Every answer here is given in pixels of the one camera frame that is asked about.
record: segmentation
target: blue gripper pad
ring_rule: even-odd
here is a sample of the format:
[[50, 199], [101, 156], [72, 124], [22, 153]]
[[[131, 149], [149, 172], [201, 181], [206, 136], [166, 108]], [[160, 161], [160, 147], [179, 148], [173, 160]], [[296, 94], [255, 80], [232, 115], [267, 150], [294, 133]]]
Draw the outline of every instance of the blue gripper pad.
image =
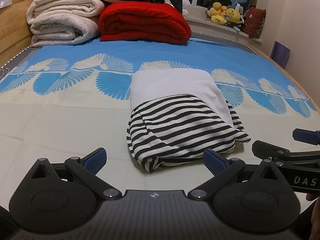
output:
[[318, 131], [309, 131], [297, 128], [292, 132], [292, 137], [295, 141], [313, 145], [320, 144], [320, 133]]
[[96, 149], [86, 157], [81, 159], [81, 165], [96, 175], [107, 163], [107, 152], [104, 148]]
[[215, 176], [228, 167], [229, 160], [221, 157], [211, 149], [203, 152], [203, 162], [207, 169]]

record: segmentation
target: white bed sheet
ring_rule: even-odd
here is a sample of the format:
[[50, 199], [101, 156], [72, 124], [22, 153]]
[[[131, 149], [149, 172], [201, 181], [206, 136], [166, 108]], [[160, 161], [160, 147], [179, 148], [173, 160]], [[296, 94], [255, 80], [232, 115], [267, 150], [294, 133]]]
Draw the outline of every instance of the white bed sheet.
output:
[[[123, 194], [126, 189], [182, 189], [187, 193], [212, 177], [201, 161], [149, 174], [132, 160], [126, 142], [130, 101], [99, 91], [96, 87], [99, 73], [94, 70], [85, 81], [45, 95], [35, 93], [31, 81], [0, 93], [1, 206], [8, 209], [12, 194], [38, 158], [61, 163], [72, 156], [84, 157], [98, 147], [106, 149], [108, 160], [97, 175]], [[291, 137], [297, 127], [319, 130], [317, 112], [310, 111], [310, 117], [304, 118], [288, 104], [285, 115], [260, 106], [257, 111], [257, 106], [244, 93], [244, 101], [236, 111], [252, 141], [238, 145], [232, 154], [224, 155], [226, 158], [238, 157], [246, 163], [259, 164], [261, 160], [251, 152], [255, 140], [292, 151], [319, 149]], [[304, 210], [310, 203], [305, 200], [305, 194], [297, 195]]]

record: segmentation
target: wooden headboard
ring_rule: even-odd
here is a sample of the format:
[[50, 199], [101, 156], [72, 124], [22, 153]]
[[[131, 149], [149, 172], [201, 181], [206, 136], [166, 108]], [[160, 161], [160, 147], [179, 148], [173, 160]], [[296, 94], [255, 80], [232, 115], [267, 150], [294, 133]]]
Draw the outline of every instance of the wooden headboard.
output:
[[26, 12], [33, 0], [12, 0], [0, 9], [0, 66], [31, 45]]

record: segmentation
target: wooden bed frame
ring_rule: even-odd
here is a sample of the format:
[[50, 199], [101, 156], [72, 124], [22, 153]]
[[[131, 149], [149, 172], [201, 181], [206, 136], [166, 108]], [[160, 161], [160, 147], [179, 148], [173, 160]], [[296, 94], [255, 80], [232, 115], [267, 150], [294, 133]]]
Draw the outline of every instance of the wooden bed frame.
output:
[[[33, 0], [12, 0], [12, 5], [0, 9], [0, 68], [20, 51], [31, 45], [32, 33], [26, 22], [26, 12]], [[257, 54], [272, 62], [284, 75], [301, 89], [320, 113], [319, 106], [282, 67], [259, 49], [250, 45]]]

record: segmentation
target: red blanket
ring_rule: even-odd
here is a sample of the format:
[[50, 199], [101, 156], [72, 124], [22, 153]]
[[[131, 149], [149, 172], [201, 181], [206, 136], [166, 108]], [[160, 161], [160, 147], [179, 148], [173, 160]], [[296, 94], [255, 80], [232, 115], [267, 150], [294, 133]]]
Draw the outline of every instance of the red blanket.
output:
[[191, 37], [183, 16], [169, 4], [124, 1], [107, 6], [99, 18], [100, 41], [149, 40], [182, 44]]

